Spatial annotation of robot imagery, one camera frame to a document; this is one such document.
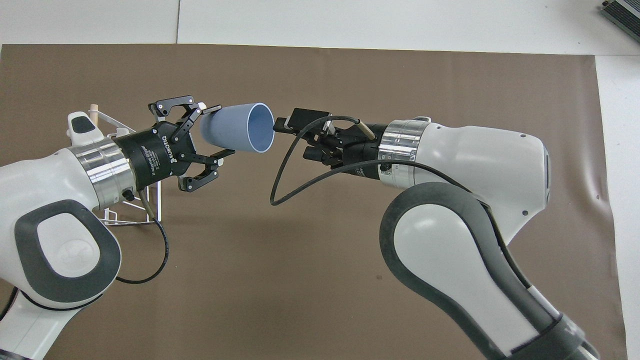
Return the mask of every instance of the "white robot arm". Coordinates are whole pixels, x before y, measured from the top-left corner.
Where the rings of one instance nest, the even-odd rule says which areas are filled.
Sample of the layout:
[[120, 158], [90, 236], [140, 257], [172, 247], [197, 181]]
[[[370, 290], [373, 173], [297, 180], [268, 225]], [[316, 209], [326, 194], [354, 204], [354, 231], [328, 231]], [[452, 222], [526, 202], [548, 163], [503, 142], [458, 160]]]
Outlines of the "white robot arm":
[[[185, 114], [165, 121], [176, 106]], [[193, 192], [218, 177], [225, 156], [264, 152], [273, 141], [273, 116], [261, 103], [207, 108], [184, 96], [149, 110], [157, 119], [151, 128], [116, 138], [103, 136], [85, 113], [71, 113], [72, 146], [0, 167], [0, 186], [18, 189], [0, 200], [0, 277], [16, 287], [0, 314], [0, 359], [42, 359], [66, 323], [116, 279], [120, 246], [92, 210], [133, 200], [170, 176]], [[196, 153], [189, 130], [201, 115], [205, 140], [231, 149]], [[205, 170], [185, 176], [192, 163]]]
[[[348, 129], [334, 120], [355, 124]], [[550, 164], [530, 135], [429, 118], [366, 126], [351, 117], [296, 108], [275, 131], [296, 135], [274, 184], [277, 205], [338, 172], [406, 189], [380, 225], [391, 272], [444, 310], [487, 359], [597, 359], [566, 315], [524, 277], [506, 245], [549, 196]], [[298, 140], [308, 160], [332, 171], [280, 200], [277, 182]]]

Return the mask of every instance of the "black bracket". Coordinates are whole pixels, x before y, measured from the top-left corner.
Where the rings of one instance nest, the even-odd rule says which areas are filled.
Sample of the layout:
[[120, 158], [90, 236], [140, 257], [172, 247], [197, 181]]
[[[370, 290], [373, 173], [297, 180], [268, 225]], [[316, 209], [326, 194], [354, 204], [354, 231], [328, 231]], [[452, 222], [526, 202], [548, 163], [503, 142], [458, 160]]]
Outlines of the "black bracket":
[[180, 126], [171, 135], [171, 142], [177, 143], [180, 141], [180, 139], [182, 139], [184, 135], [187, 135], [189, 133], [189, 130], [191, 129], [193, 124], [196, 122], [196, 120], [198, 120], [198, 117], [201, 114], [206, 115], [206, 114], [215, 113], [220, 109], [222, 109], [222, 105], [212, 106], [210, 108], [206, 108], [205, 110], [200, 110], [200, 108], [195, 108], [191, 110], [191, 112], [188, 113], [189, 114], [188, 116], [183, 117], [180, 120], [182, 123], [180, 124], [179, 122]]
[[169, 115], [171, 109], [176, 106], [182, 106], [184, 108], [185, 114], [182, 116], [183, 118], [187, 117], [189, 113], [198, 108], [198, 104], [193, 100], [193, 96], [187, 95], [152, 102], [149, 104], [149, 110], [157, 119], [164, 119]]
[[183, 176], [178, 178], [178, 187], [183, 192], [194, 192], [201, 188], [205, 184], [218, 178], [218, 167], [220, 166], [220, 159], [229, 155], [235, 154], [235, 150], [224, 149], [211, 156], [204, 156], [198, 154], [179, 154], [178, 157], [182, 161], [190, 163], [204, 164], [204, 171], [197, 176]]
[[279, 117], [276, 119], [275, 123], [273, 124], [273, 131], [277, 132], [277, 133], [284, 133], [284, 134], [293, 134], [293, 135], [297, 135], [298, 132], [293, 130], [293, 129], [287, 129], [284, 126], [284, 123], [287, 122], [287, 118], [285, 117]]

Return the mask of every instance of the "robotiq logo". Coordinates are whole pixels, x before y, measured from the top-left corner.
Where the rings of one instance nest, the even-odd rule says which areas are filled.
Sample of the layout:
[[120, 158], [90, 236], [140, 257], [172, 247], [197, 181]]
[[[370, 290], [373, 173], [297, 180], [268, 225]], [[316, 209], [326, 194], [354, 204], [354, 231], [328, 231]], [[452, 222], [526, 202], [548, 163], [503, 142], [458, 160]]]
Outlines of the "robotiq logo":
[[173, 152], [171, 151], [171, 147], [169, 146], [169, 142], [166, 141], [166, 136], [162, 137], [162, 142], [164, 143], [164, 148], [166, 149], [166, 153], [169, 155], [172, 163], [177, 163], [178, 160], [173, 158]]

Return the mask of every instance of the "black cable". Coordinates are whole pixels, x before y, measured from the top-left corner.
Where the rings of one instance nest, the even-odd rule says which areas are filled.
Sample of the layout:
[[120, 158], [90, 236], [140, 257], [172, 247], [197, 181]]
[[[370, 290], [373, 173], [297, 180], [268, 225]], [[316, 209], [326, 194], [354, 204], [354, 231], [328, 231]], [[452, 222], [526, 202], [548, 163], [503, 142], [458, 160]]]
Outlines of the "black cable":
[[354, 169], [357, 169], [357, 168], [360, 168], [360, 167], [364, 167], [364, 166], [367, 166], [367, 165], [371, 166], [371, 165], [397, 164], [397, 165], [408, 165], [408, 166], [412, 166], [412, 167], [421, 168], [423, 170], [426, 170], [428, 172], [431, 172], [432, 174], [435, 174], [435, 175], [441, 177], [442, 179], [448, 181], [449, 183], [451, 183], [453, 185], [456, 185], [456, 186], [462, 188], [466, 192], [471, 192], [469, 189], [465, 188], [462, 184], [460, 184], [459, 182], [455, 181], [451, 177], [447, 176], [443, 172], [441, 172], [439, 170], [436, 170], [436, 169], [434, 169], [434, 168], [432, 168], [430, 166], [427, 166], [425, 164], [420, 164], [420, 163], [416, 163], [415, 161], [407, 161], [407, 160], [367, 160], [367, 161], [361, 161], [359, 163], [344, 165], [342, 167], [335, 168], [335, 169], [333, 169], [331, 171], [325, 172], [324, 174], [322, 174], [320, 176], [317, 176], [317, 177], [307, 181], [306, 183], [302, 184], [297, 189], [293, 190], [292, 192], [288, 193], [287, 195], [284, 195], [282, 198], [280, 198], [278, 200], [275, 200], [276, 190], [278, 189], [278, 185], [280, 184], [280, 178], [282, 177], [282, 172], [284, 171], [284, 168], [287, 166], [287, 162], [289, 161], [289, 158], [291, 157], [291, 154], [293, 153], [293, 150], [295, 149], [296, 145], [298, 144], [300, 139], [302, 139], [302, 136], [304, 136], [314, 126], [316, 126], [316, 125], [318, 125], [318, 124], [320, 124], [322, 122], [333, 121], [333, 120], [346, 120], [346, 121], [350, 121], [350, 122], [352, 122], [354, 124], [358, 124], [360, 122], [360, 120], [358, 120], [356, 118], [353, 118], [353, 117], [342, 116], [342, 115], [334, 115], [334, 116], [327, 116], [327, 117], [321, 117], [320, 119], [316, 119], [316, 120], [310, 122], [302, 130], [300, 130], [298, 135], [296, 135], [296, 138], [291, 143], [291, 146], [289, 147], [289, 150], [287, 151], [287, 154], [282, 159], [282, 163], [280, 164], [280, 168], [278, 169], [278, 174], [276, 175], [276, 179], [273, 181], [273, 187], [271, 188], [271, 196], [269, 198], [269, 202], [271, 203], [271, 205], [273, 205], [273, 206], [280, 205], [283, 202], [291, 199], [292, 197], [294, 197], [298, 193], [302, 192], [304, 189], [308, 188], [309, 186], [317, 183], [320, 180], [326, 179], [327, 177], [333, 176], [335, 174], [339, 174], [341, 172], [347, 172], [347, 171], [350, 171], [350, 170], [354, 170]]
[[0, 320], [2, 320], [4, 316], [7, 314], [7, 312], [9, 311], [9, 309], [11, 309], [11, 305], [13, 305], [13, 301], [15, 300], [15, 297], [17, 295], [18, 295], [18, 287], [14, 286], [13, 290], [11, 291], [11, 296], [9, 296], [9, 300], [6, 302], [6, 305], [4, 306], [2, 313], [0, 313]]
[[148, 282], [148, 281], [151, 281], [151, 280], [155, 279], [156, 276], [158, 276], [162, 272], [162, 270], [164, 269], [164, 266], [166, 265], [166, 262], [169, 260], [169, 240], [167, 239], [166, 232], [164, 231], [164, 227], [162, 227], [160, 222], [158, 220], [156, 220], [156, 218], [153, 218], [152, 220], [154, 221], [154, 223], [156, 223], [156, 225], [158, 226], [158, 229], [160, 229], [160, 232], [162, 233], [162, 237], [164, 239], [164, 259], [162, 261], [162, 264], [160, 265], [158, 270], [156, 270], [156, 272], [153, 275], [151, 275], [150, 277], [147, 277], [146, 279], [128, 280], [128, 279], [124, 279], [123, 277], [116, 276], [116, 280], [117, 281], [124, 282], [126, 284], [143, 284], [145, 282]]
[[145, 193], [142, 190], [140, 190], [138, 191], [138, 196], [140, 197], [140, 201], [142, 201], [142, 205], [144, 206], [145, 211], [147, 212], [151, 220], [154, 221], [156, 226], [158, 226], [158, 229], [160, 229], [160, 232], [162, 233], [162, 237], [164, 239], [164, 259], [162, 261], [162, 264], [160, 264], [160, 267], [158, 268], [158, 270], [156, 270], [156, 272], [154, 272], [153, 275], [151, 275], [150, 277], [147, 277], [146, 279], [128, 280], [128, 279], [124, 279], [123, 277], [116, 276], [117, 281], [124, 282], [126, 284], [144, 284], [145, 282], [155, 279], [156, 276], [158, 276], [162, 272], [162, 270], [164, 269], [164, 266], [166, 265], [166, 262], [169, 260], [169, 239], [166, 237], [166, 232], [164, 231], [164, 227], [156, 219], [156, 216], [154, 215], [154, 211], [151, 209], [151, 206], [147, 201], [147, 197], [145, 196]]
[[93, 299], [93, 300], [91, 300], [91, 301], [89, 301], [89, 302], [87, 302], [85, 304], [78, 305], [76, 307], [70, 307], [70, 308], [67, 308], [67, 309], [56, 309], [55, 307], [49, 307], [49, 306], [44, 306], [42, 304], [38, 304], [31, 297], [29, 297], [29, 295], [27, 295], [26, 292], [24, 292], [22, 290], [20, 290], [20, 292], [22, 293], [22, 296], [24, 296], [25, 299], [29, 300], [29, 302], [32, 303], [33, 305], [39, 307], [40, 309], [51, 310], [51, 311], [71, 311], [71, 310], [82, 309], [83, 307], [87, 307], [87, 306], [93, 304], [94, 302], [98, 301], [103, 295], [103, 294], [100, 294], [100, 295], [96, 296], [95, 299]]
[[[329, 120], [347, 120], [347, 121], [353, 122], [354, 124], [357, 124], [359, 122], [358, 119], [355, 119], [353, 117], [331, 116], [331, 117], [322, 117], [320, 119], [312, 121], [311, 123], [309, 123], [309, 125], [305, 126], [298, 133], [296, 138], [293, 140], [293, 143], [291, 143], [291, 146], [289, 147], [289, 150], [287, 151], [287, 154], [282, 159], [282, 164], [280, 164], [280, 168], [278, 169], [278, 174], [276, 175], [276, 179], [273, 182], [273, 187], [271, 188], [271, 196], [269, 198], [269, 202], [271, 203], [271, 205], [273, 205], [273, 206], [280, 205], [283, 202], [291, 199], [295, 195], [299, 194], [303, 190], [307, 189], [309, 186], [312, 186], [313, 184], [319, 182], [320, 180], [326, 179], [327, 177], [333, 176], [335, 174], [351, 171], [351, 170], [354, 170], [354, 169], [357, 169], [357, 168], [360, 168], [360, 167], [364, 167], [364, 166], [384, 165], [384, 164], [388, 164], [388, 165], [408, 165], [408, 166], [411, 166], [411, 167], [421, 168], [421, 169], [423, 169], [425, 171], [431, 172], [432, 174], [434, 174], [436, 176], [441, 177], [442, 179], [444, 179], [448, 183], [450, 183], [452, 185], [455, 185], [455, 186], [461, 188], [462, 190], [465, 190], [468, 193], [473, 194], [471, 192], [471, 190], [469, 190], [468, 188], [464, 187], [462, 184], [460, 184], [459, 182], [455, 181], [450, 176], [446, 175], [445, 173], [443, 173], [443, 172], [441, 172], [441, 171], [439, 171], [439, 170], [437, 170], [435, 168], [432, 168], [432, 167], [427, 166], [427, 165], [422, 164], [422, 163], [417, 163], [415, 161], [407, 161], [407, 160], [367, 160], [367, 161], [360, 161], [358, 163], [353, 163], [353, 164], [349, 164], [349, 165], [344, 165], [342, 167], [335, 168], [335, 169], [333, 169], [331, 171], [325, 172], [324, 174], [321, 174], [320, 176], [316, 176], [315, 178], [307, 181], [306, 183], [304, 183], [301, 186], [297, 187], [296, 189], [294, 189], [293, 191], [289, 192], [287, 195], [284, 195], [280, 199], [275, 200], [275, 193], [276, 193], [276, 190], [278, 189], [278, 185], [280, 184], [280, 178], [282, 177], [282, 172], [284, 171], [284, 168], [287, 165], [287, 162], [289, 161], [289, 158], [291, 157], [291, 154], [293, 153], [294, 148], [296, 147], [296, 145], [298, 144], [298, 142], [300, 141], [302, 136], [304, 136], [307, 131], [309, 131], [312, 127], [314, 127], [318, 123], [326, 122], [326, 121], [329, 121]], [[484, 203], [483, 201], [480, 201], [480, 200], [478, 200], [478, 201], [483, 206], [484, 210], [486, 211], [486, 214], [489, 217], [489, 220], [490, 220], [491, 225], [493, 227], [493, 231], [494, 231], [494, 233], [496, 235], [496, 238], [498, 240], [498, 245], [499, 245], [499, 247], [500, 247], [500, 249], [502, 251], [503, 256], [505, 257], [505, 260], [507, 261], [507, 263], [509, 264], [509, 266], [511, 267], [511, 269], [515, 273], [515, 275], [518, 277], [520, 282], [526, 288], [530, 288], [531, 287], [531, 283], [529, 282], [529, 280], [526, 278], [526, 276], [522, 273], [522, 271], [520, 270], [520, 268], [516, 264], [515, 260], [511, 256], [511, 253], [510, 253], [509, 249], [507, 248], [507, 245], [504, 242], [504, 239], [502, 238], [502, 235], [501, 235], [501, 233], [500, 233], [500, 231], [498, 229], [498, 225], [497, 225], [497, 223], [495, 221], [495, 218], [493, 217], [493, 213], [491, 211], [491, 207], [488, 204]]]

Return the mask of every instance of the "white wire rack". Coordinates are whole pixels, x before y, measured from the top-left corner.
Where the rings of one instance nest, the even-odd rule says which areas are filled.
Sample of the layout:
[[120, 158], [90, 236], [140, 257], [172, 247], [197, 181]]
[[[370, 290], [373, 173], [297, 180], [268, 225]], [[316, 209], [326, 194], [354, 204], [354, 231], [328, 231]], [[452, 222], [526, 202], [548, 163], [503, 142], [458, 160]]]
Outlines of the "white wire rack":
[[[101, 119], [116, 127], [116, 133], [107, 135], [107, 137], [109, 138], [136, 132], [134, 129], [131, 129], [129, 126], [126, 126], [125, 124], [117, 121], [113, 117], [110, 117], [109, 115], [106, 115], [105, 113], [100, 112], [96, 104], [91, 105], [91, 108], [89, 109], [89, 117], [94, 123], [96, 123], [96, 126], [97, 126], [98, 119]], [[162, 221], [162, 183], [158, 181], [156, 184], [146, 187], [143, 190], [143, 192], [145, 193], [149, 203], [156, 204], [156, 220], [158, 220], [158, 222], [161, 222]], [[118, 213], [118, 207], [122, 207], [122, 206], [129, 206], [136, 209], [137, 210], [135, 211], [136, 214], [132, 218], [137, 218], [138, 220], [120, 220], [118, 218], [120, 215]], [[149, 217], [147, 210], [145, 210], [142, 204], [142, 201], [137, 196], [135, 196], [133, 201], [121, 202], [120, 204], [117, 204], [115, 209], [112, 209], [112, 208], [104, 209], [104, 214], [103, 214], [103, 217], [100, 219], [100, 221], [102, 221], [104, 225], [112, 225], [112, 226], [153, 224], [153, 220]]]

